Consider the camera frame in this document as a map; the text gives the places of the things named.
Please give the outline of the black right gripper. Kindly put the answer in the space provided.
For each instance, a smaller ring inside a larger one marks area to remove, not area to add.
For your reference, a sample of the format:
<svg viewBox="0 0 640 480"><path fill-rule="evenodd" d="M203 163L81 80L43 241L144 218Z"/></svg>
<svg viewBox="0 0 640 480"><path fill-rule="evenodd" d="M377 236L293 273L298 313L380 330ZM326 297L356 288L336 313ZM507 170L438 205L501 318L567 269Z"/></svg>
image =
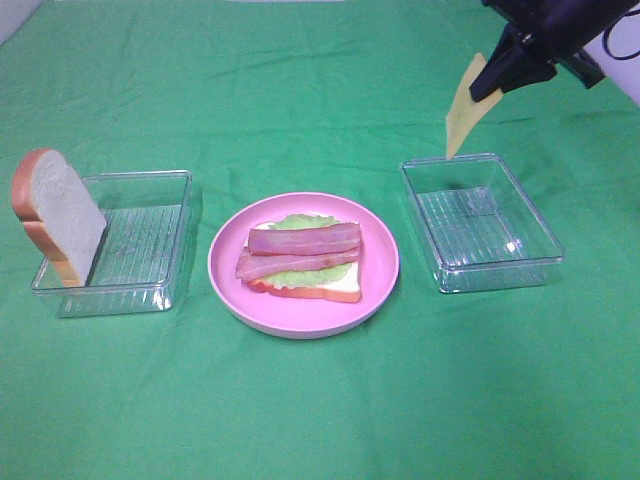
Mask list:
<svg viewBox="0 0 640 480"><path fill-rule="evenodd" d="M604 74L584 46L608 26L605 1L485 1L506 21L486 65L469 92L481 101L551 80L558 64L587 88Z"/></svg>

